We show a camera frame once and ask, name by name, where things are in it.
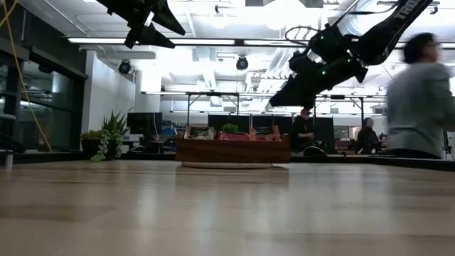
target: green plant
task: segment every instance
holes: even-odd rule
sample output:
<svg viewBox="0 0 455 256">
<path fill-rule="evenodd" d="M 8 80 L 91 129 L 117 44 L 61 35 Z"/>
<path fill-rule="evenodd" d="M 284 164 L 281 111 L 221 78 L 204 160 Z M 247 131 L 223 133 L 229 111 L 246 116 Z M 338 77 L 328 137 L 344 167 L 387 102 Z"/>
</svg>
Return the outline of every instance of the green plant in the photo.
<svg viewBox="0 0 455 256">
<path fill-rule="evenodd" d="M 115 157 L 119 158 L 122 156 L 122 142 L 123 136 L 128 132 L 129 127 L 127 126 L 127 120 L 125 115 L 120 116 L 120 113 L 114 114 L 111 113 L 109 119 L 106 117 L 102 121 L 102 129 L 100 131 L 100 140 L 101 143 L 98 146 L 98 152 L 92 157 L 93 162 L 99 162 L 106 159 L 105 154 L 107 153 L 107 146 L 109 141 L 115 141 Z"/>
<path fill-rule="evenodd" d="M 129 127 L 127 126 L 127 119 L 125 118 L 125 115 L 123 114 L 120 116 L 121 113 L 114 114 L 112 111 L 111 117 L 107 119 L 106 117 L 102 120 L 102 129 L 105 129 L 109 132 L 119 132 L 120 135 L 125 135 Z"/>
<path fill-rule="evenodd" d="M 90 130 L 80 135 L 80 139 L 101 139 L 101 131 Z"/>
<path fill-rule="evenodd" d="M 239 127 L 235 124 L 225 124 L 223 128 L 221 128 L 223 132 L 238 132 Z"/>
<path fill-rule="evenodd" d="M 101 130 L 100 145 L 98 146 L 98 152 L 92 156 L 91 160 L 93 162 L 99 162 L 106 159 L 105 154 L 107 153 L 107 145 L 109 144 L 109 139 L 111 134 L 109 131 L 103 129 Z"/>
</svg>

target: person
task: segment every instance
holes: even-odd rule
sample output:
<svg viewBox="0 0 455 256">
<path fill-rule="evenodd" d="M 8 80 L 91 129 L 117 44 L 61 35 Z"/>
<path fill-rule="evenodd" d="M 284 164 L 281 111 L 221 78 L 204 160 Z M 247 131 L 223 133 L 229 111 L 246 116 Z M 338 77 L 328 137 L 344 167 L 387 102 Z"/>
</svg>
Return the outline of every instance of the person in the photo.
<svg viewBox="0 0 455 256">
<path fill-rule="evenodd" d="M 361 154 L 371 154 L 373 149 L 380 146 L 380 141 L 376 132 L 373 130 L 375 121 L 372 118 L 363 120 L 363 127 L 357 134 L 357 148 L 361 150 Z"/>
<path fill-rule="evenodd" d="M 431 33 L 410 39 L 403 50 L 409 66 L 387 87 L 387 142 L 404 158 L 440 159 L 442 128 L 455 123 L 449 71 L 439 60 Z"/>
<path fill-rule="evenodd" d="M 310 114 L 310 111 L 307 109 L 302 109 L 300 115 L 296 117 L 292 124 L 291 134 L 289 136 L 292 151 L 302 151 L 313 143 L 313 129 L 308 122 Z"/>
</svg>

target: gray shirt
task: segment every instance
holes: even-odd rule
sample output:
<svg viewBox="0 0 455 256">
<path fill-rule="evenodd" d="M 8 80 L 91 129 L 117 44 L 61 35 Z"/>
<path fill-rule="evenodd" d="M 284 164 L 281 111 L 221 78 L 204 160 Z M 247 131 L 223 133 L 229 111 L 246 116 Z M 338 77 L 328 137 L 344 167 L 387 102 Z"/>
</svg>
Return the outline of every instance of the gray shirt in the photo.
<svg viewBox="0 0 455 256">
<path fill-rule="evenodd" d="M 387 143 L 441 156 L 442 128 L 455 124 L 449 71 L 439 63 L 416 63 L 387 87 Z"/>
</svg>

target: wooden planter box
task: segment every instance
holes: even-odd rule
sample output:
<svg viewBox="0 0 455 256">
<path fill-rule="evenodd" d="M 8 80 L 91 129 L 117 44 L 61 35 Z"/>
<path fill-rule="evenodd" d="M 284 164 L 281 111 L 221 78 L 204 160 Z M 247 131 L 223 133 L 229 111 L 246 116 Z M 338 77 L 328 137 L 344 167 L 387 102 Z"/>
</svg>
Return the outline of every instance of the wooden planter box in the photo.
<svg viewBox="0 0 455 256">
<path fill-rule="evenodd" d="M 280 142 L 177 139 L 177 161 L 286 164 L 290 159 L 287 135 Z"/>
</svg>

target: glass wall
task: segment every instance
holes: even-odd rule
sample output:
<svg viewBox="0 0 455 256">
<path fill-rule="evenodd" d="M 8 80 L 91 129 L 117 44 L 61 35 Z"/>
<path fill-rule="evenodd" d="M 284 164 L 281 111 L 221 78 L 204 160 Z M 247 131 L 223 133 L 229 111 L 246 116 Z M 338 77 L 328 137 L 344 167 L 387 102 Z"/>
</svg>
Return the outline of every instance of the glass wall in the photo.
<svg viewBox="0 0 455 256">
<path fill-rule="evenodd" d="M 83 83 L 28 61 L 23 64 L 26 99 L 22 90 L 16 136 L 29 151 L 79 149 Z"/>
<path fill-rule="evenodd" d="M 5 108 L 5 97 L 2 95 L 3 91 L 6 90 L 6 79 L 8 77 L 8 67 L 5 65 L 0 66 L 0 113 L 4 112 Z"/>
</svg>

